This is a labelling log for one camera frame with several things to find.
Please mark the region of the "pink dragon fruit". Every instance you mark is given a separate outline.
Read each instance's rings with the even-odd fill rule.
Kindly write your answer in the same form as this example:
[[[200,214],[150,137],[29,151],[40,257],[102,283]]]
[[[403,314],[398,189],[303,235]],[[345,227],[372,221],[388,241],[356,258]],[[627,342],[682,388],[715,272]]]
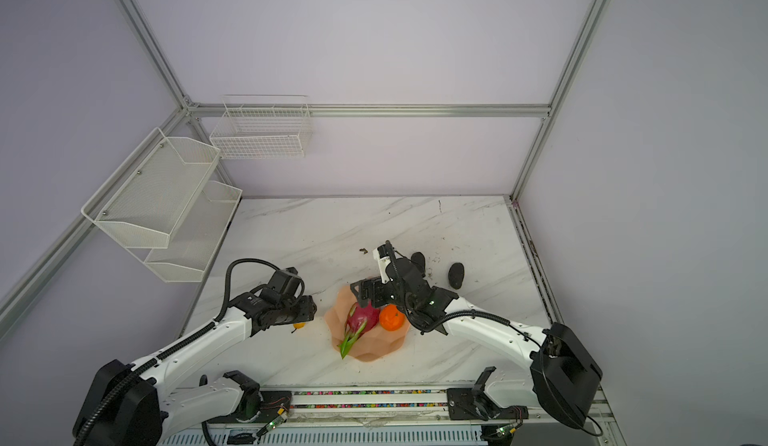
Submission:
[[[345,321],[344,337],[339,345],[342,359],[350,353],[352,347],[364,334],[378,325],[379,315],[380,310],[371,305],[352,304]]]

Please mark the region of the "orange tangerine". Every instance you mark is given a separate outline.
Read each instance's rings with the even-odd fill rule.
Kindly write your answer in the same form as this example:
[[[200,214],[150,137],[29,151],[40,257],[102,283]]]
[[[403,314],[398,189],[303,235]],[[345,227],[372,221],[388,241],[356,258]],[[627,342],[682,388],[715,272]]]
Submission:
[[[404,326],[405,322],[405,315],[395,305],[387,305],[379,312],[379,325],[385,331],[397,331]]]

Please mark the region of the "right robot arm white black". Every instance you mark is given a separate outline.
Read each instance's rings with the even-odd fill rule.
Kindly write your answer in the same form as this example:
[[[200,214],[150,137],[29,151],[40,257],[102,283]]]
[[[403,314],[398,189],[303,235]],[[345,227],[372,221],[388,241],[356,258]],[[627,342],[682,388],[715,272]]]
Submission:
[[[603,372],[566,325],[530,326],[485,311],[426,273],[390,242],[374,251],[379,275],[350,285],[361,307],[393,305],[419,333],[439,332],[479,344],[527,369],[538,404],[559,423],[583,431]]]

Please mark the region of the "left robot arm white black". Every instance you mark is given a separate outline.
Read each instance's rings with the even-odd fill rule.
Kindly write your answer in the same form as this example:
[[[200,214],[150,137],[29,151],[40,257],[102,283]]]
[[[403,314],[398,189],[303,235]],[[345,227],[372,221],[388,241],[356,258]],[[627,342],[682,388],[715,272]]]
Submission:
[[[259,383],[238,370],[193,389],[182,385],[231,347],[273,326],[310,322],[316,311],[294,268],[274,269],[267,284],[237,297],[226,290],[208,323],[157,352],[98,370],[73,426],[75,444],[157,445],[215,418],[271,421],[291,396],[266,399]]]

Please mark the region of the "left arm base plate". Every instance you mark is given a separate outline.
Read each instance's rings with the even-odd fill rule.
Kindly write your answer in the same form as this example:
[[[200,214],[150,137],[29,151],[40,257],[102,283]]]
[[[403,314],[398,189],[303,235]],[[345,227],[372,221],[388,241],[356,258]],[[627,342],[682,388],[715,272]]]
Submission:
[[[280,409],[288,410],[291,401],[292,393],[288,390],[245,393],[228,420],[237,423],[267,423],[278,415]]]

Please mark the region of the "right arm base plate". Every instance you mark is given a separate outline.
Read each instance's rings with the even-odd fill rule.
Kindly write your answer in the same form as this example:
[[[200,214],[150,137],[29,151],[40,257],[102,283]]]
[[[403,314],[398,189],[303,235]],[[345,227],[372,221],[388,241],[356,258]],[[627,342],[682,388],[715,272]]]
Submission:
[[[491,400],[485,389],[495,371],[495,366],[486,367],[471,388],[446,390],[448,416],[452,421],[527,420],[529,418],[526,406],[500,407]]]

